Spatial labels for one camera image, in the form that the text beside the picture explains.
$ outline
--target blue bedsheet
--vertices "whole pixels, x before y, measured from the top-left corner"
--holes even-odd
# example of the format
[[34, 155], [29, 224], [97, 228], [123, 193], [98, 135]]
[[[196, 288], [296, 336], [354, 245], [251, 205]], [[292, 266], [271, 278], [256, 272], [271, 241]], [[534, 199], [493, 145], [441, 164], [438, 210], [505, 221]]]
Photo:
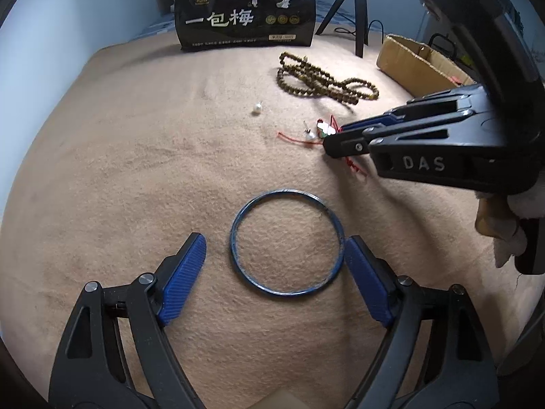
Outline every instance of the blue bedsheet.
[[[331, 5], [329, 3], [326, 3], [325, 1], [316, 1], [317, 23], [320, 23], [324, 19], [330, 7]], [[352, 20], [354, 19], [354, 16], [352, 14], [342, 9], [339, 9], [339, 11], [334, 15], [333, 19], [331, 20], [332, 24], [350, 24], [350, 22], [347, 19], [343, 18], [340, 14]], [[151, 35], [164, 34], [165, 32], [172, 32], [175, 30], [176, 28], [174, 26], [174, 14], [169, 13], [167, 15], [163, 15], [155, 23], [145, 28], [140, 34], [134, 37], [133, 40], [150, 37]]]

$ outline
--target tripod leg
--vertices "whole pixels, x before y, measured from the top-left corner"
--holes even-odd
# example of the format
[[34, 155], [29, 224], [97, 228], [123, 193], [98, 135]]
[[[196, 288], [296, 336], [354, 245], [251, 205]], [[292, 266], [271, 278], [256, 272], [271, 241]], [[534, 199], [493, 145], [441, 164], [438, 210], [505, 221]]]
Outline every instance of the tripod leg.
[[329, 9], [329, 12], [328, 14], [325, 16], [324, 20], [322, 21], [320, 27], [318, 28], [318, 30], [316, 31], [316, 35], [320, 35], [324, 29], [327, 27], [327, 25], [329, 24], [329, 21], [331, 21], [331, 19], [333, 18], [333, 16], [337, 13], [337, 11], [339, 10], [339, 8], [341, 7], [342, 3], [344, 2], [345, 0], [335, 0], [335, 2], [333, 3], [333, 5], [331, 6], [331, 9]]
[[363, 57], [363, 44], [369, 43], [367, 31], [367, 0], [354, 0], [356, 9], [356, 55]]

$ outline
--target metal screw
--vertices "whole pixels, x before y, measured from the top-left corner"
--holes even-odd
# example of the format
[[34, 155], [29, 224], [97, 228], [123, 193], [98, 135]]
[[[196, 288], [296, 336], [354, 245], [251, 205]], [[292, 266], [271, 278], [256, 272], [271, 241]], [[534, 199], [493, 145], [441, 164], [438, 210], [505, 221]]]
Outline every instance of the metal screw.
[[452, 285], [450, 288], [452, 289], [452, 291], [456, 295], [464, 295], [465, 294], [465, 288], [462, 285]]
[[149, 285], [153, 281], [153, 274], [142, 274], [138, 277], [138, 282], [141, 285]]
[[85, 285], [85, 292], [94, 292], [99, 288], [99, 284], [96, 281], [89, 281]]
[[397, 281], [402, 286], [410, 286], [413, 283], [412, 278], [408, 275], [400, 275], [399, 277], [397, 277]]

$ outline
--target pearl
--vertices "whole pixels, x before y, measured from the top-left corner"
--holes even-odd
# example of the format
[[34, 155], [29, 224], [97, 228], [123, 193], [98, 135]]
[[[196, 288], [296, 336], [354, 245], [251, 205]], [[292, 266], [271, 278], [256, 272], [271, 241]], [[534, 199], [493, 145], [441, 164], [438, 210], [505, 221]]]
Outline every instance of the pearl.
[[254, 114], [261, 114], [263, 112], [263, 105], [261, 102], [257, 102], [255, 106], [253, 107], [253, 113]]

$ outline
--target black package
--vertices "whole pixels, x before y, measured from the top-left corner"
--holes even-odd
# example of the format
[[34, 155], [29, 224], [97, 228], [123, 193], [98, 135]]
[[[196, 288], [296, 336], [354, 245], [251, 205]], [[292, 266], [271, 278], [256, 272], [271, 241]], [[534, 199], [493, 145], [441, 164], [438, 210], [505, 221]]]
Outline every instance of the black package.
[[315, 0], [175, 0], [182, 48], [310, 46]]

